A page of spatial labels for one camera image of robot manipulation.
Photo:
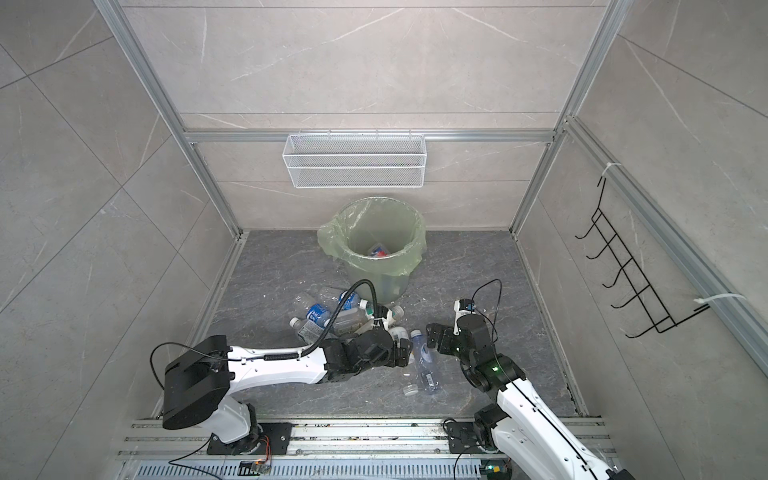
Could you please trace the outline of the white labelled opaque bottle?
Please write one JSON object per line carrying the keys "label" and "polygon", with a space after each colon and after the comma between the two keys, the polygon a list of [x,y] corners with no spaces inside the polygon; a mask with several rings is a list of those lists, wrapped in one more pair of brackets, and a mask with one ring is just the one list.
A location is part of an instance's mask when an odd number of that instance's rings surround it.
{"label": "white labelled opaque bottle", "polygon": [[397,342],[410,339],[409,332],[404,327],[392,327],[389,329],[389,333]]}

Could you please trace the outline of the clear bottle blue cap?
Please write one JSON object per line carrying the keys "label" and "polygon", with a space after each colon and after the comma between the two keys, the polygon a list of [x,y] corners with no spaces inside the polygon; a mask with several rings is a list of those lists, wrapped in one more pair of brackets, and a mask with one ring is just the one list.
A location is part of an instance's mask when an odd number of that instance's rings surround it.
{"label": "clear bottle blue cap", "polygon": [[419,329],[410,332],[413,345],[413,356],[416,372],[423,390],[428,395],[436,394],[441,388],[441,382],[436,367],[436,361],[427,345],[427,336]]}

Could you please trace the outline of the square bottle blue red label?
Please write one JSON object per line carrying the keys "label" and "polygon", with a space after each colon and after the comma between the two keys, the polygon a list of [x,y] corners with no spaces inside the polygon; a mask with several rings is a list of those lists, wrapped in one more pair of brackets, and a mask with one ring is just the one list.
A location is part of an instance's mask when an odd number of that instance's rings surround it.
{"label": "square bottle blue red label", "polygon": [[385,258],[390,252],[382,243],[376,243],[368,250],[367,255],[371,258]]}

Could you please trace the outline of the clear bottle red label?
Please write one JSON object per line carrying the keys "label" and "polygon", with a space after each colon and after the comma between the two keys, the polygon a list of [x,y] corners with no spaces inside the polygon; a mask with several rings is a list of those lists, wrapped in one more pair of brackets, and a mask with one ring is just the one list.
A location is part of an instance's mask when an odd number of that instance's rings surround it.
{"label": "clear bottle red label", "polygon": [[[380,321],[381,326],[389,331],[392,327],[396,326],[399,321],[405,318],[405,312],[403,308],[396,304],[391,304],[384,307],[385,315]],[[361,335],[367,331],[370,331],[377,325],[377,320],[374,318],[374,309],[371,305],[365,307],[367,315],[367,321],[363,323],[356,331],[356,334]]]}

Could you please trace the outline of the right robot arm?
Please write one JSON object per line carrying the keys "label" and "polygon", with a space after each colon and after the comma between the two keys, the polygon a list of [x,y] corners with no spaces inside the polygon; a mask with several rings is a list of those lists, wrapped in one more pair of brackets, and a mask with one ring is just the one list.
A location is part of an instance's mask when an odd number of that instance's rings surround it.
{"label": "right robot arm", "polygon": [[465,378],[494,402],[474,415],[478,443],[494,448],[530,479],[631,479],[589,450],[541,399],[526,374],[496,350],[486,318],[461,313],[452,326],[430,323],[427,346],[460,362]]}

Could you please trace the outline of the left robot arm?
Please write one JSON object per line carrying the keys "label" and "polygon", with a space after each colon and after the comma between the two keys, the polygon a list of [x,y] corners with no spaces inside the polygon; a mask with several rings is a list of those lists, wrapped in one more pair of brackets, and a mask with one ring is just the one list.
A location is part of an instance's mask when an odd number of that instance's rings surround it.
{"label": "left robot arm", "polygon": [[162,426],[201,427],[224,444],[255,433],[255,409],[234,398],[238,392],[280,384],[347,381],[377,367],[405,368],[413,344],[374,328],[347,339],[326,338],[300,349],[249,349],[213,335],[172,360],[163,380]]}

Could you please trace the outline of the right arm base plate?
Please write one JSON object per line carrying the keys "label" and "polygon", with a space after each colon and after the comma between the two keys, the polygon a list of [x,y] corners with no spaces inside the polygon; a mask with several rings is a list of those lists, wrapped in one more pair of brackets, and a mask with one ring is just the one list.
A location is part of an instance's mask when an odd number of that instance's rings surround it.
{"label": "right arm base plate", "polygon": [[475,433],[473,422],[459,422],[453,418],[444,419],[441,428],[448,439],[452,454],[495,454],[498,449],[492,444],[484,444]]}

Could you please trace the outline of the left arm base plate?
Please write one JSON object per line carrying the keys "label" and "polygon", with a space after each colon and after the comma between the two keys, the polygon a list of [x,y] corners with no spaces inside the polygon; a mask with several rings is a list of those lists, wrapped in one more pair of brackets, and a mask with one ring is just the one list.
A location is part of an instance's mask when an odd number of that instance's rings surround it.
{"label": "left arm base plate", "polygon": [[289,422],[258,424],[244,438],[225,444],[211,435],[206,448],[207,455],[285,455],[288,450],[293,425]]}

